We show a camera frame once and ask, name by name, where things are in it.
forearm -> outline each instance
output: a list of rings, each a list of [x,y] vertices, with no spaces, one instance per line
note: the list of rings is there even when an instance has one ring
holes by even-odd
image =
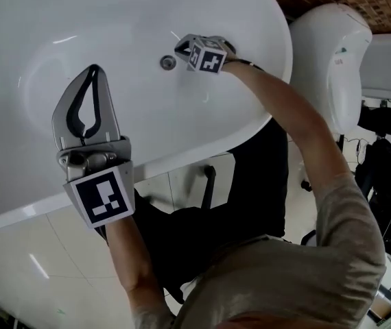
[[[110,254],[132,307],[163,300],[150,255],[132,217],[106,225]]]
[[[315,191],[333,177],[349,172],[325,120],[289,84],[239,62],[228,63],[223,70],[238,77],[291,136],[303,155]]]
[[[289,84],[239,62],[228,63],[223,70],[238,77],[258,97],[297,146],[301,147],[315,133],[331,135],[324,119]]]

beige shirt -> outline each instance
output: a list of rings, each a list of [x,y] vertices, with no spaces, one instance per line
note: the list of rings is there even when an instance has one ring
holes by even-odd
[[[384,245],[351,175],[316,197],[317,247],[277,240],[242,245],[200,276],[174,320],[168,308],[134,314],[137,329],[211,329],[247,312],[356,327],[386,270]]]

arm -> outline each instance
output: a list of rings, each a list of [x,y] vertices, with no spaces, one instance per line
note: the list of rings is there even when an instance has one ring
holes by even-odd
[[[223,71],[238,77],[297,144],[315,195],[337,175],[351,174],[325,120],[289,84],[239,62]]]
[[[166,308],[150,255],[134,219],[127,217],[109,223],[106,233],[113,264],[126,290],[132,312],[145,308]]]
[[[318,244],[376,266],[380,277],[384,246],[379,227],[325,120],[290,85],[272,75],[238,62],[223,70],[259,98],[299,147],[318,207]]]

black cable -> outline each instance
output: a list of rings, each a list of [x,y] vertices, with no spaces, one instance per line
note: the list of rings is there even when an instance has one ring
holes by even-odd
[[[357,158],[357,164],[361,165],[363,162],[360,163],[360,161],[359,161],[359,155],[360,155],[360,149],[361,149],[360,143],[363,140],[363,141],[366,141],[368,144],[370,144],[369,141],[367,141],[366,139],[363,139],[363,138],[353,138],[353,139],[345,138],[345,140],[346,140],[347,143],[350,143],[351,141],[356,141],[357,140],[357,146],[355,148],[355,157]]]
[[[231,58],[229,60],[224,61],[224,64],[228,64],[231,62],[240,62],[244,64],[248,64],[249,66],[255,67],[256,69],[259,69],[260,71],[264,71],[261,67],[257,66],[255,63],[247,60],[243,60],[242,58]]]

shirt sleeve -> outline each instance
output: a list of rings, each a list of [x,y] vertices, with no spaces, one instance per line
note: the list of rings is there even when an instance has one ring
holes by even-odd
[[[132,315],[136,329],[170,329],[176,318],[167,306],[140,308]]]
[[[331,246],[383,271],[379,226],[352,174],[337,176],[316,196],[318,246]]]

